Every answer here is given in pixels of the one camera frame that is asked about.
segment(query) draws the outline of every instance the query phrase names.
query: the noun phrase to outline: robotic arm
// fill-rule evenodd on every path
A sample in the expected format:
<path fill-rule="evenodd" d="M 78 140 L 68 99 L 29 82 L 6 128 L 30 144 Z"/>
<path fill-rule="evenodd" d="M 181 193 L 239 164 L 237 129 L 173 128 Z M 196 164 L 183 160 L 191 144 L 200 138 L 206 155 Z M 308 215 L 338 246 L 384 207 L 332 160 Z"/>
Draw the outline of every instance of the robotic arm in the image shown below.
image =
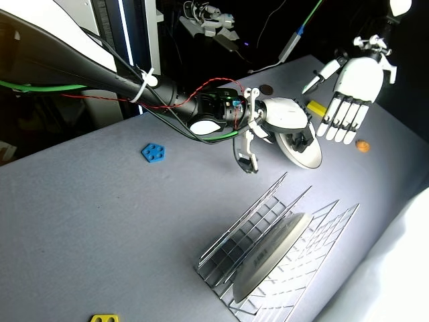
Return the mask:
<path fill-rule="evenodd" d="M 371 103 L 376 100 L 383 85 L 384 70 L 390 73 L 390 84 L 395 83 L 396 66 L 387 60 L 391 54 L 387 39 L 393 25 L 411 7 L 411 0 L 389 0 L 389 13 L 383 20 L 378 34 L 368 40 L 356 37 L 353 45 L 363 56 L 348 60 L 339 57 L 329 62 L 309 83 L 302 93 L 314 89 L 340 68 L 341 73 L 334 87 L 334 97 L 317 130 L 317 136 L 326 134 L 327 140 L 350 144 L 356 136 Z"/>
<path fill-rule="evenodd" d="M 53 0 L 1 1 L 0 49 L 3 84 L 79 84 L 112 91 L 141 103 L 155 115 L 177 117 L 204 142 L 199 136 L 232 127 L 235 138 L 241 138 L 241 149 L 235 152 L 246 172 L 258 170 L 250 148 L 254 135 L 269 143 L 277 139 L 288 152 L 285 154 L 299 165 L 317 168 L 321 163 L 310 118 L 297 102 L 258 101 L 258 89 L 246 89 L 244 96 L 234 89 L 213 89 L 189 98 L 171 80 L 130 65 L 127 68 L 132 73 L 120 75 L 115 58 L 121 58 L 90 38 Z M 311 159 L 311 165 L 299 161 L 301 156 Z"/>

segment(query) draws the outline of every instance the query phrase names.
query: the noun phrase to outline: yellow object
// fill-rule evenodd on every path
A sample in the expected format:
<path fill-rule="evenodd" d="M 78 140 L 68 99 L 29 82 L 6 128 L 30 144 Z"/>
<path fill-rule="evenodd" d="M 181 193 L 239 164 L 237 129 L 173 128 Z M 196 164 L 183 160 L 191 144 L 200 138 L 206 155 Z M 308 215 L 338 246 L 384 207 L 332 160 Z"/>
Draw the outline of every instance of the yellow object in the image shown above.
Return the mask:
<path fill-rule="evenodd" d="M 315 112 L 315 114 L 320 115 L 321 117 L 323 117 L 326 113 L 326 107 L 317 103 L 316 101 L 309 102 L 309 104 L 307 104 L 307 108 Z"/>
<path fill-rule="evenodd" d="M 371 145 L 365 140 L 357 140 L 356 148 L 363 153 L 367 153 L 371 149 Z"/>
<path fill-rule="evenodd" d="M 114 314 L 97 314 L 90 322 L 119 322 L 119 318 Z"/>

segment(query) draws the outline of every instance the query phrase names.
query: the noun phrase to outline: light strip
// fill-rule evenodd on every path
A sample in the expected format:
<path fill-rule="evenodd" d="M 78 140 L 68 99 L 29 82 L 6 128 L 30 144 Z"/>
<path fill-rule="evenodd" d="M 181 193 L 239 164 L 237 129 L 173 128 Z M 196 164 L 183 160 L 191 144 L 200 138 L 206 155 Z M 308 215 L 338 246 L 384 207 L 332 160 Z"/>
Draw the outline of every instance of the light strip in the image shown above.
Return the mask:
<path fill-rule="evenodd" d="M 129 43 L 129 37 L 128 37 L 127 20 L 125 19 L 125 12 L 123 10 L 122 0 L 118 0 L 118 4 L 119 4 L 119 13 L 121 14 L 123 35 L 125 36 L 125 45 L 127 47 L 128 60 L 129 60 L 130 65 L 134 66 L 133 55 L 131 53 L 131 44 Z"/>

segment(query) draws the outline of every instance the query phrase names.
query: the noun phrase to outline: blue pentagon object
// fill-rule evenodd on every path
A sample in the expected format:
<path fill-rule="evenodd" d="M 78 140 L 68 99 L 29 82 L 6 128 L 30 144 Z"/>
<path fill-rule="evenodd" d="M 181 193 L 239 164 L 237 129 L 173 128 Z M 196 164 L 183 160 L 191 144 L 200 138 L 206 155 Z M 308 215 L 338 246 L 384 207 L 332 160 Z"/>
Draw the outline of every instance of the blue pentagon object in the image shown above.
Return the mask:
<path fill-rule="evenodd" d="M 146 148 L 141 151 L 141 154 L 149 163 L 162 161 L 166 157 L 166 149 L 159 144 L 149 143 Z"/>

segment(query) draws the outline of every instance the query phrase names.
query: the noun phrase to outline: yellow block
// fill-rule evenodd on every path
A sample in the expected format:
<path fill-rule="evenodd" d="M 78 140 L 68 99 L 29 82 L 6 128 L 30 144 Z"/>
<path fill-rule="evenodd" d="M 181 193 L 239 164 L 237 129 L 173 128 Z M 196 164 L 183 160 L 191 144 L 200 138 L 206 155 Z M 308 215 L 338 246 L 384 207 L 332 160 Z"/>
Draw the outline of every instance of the yellow block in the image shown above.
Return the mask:
<path fill-rule="evenodd" d="M 119 318 L 114 314 L 97 314 L 93 316 L 90 322 L 119 322 Z"/>
<path fill-rule="evenodd" d="M 307 108 L 315 112 L 315 114 L 320 115 L 321 117 L 323 117 L 326 113 L 326 107 L 317 103 L 316 101 L 309 102 L 309 104 L 307 104 Z"/>

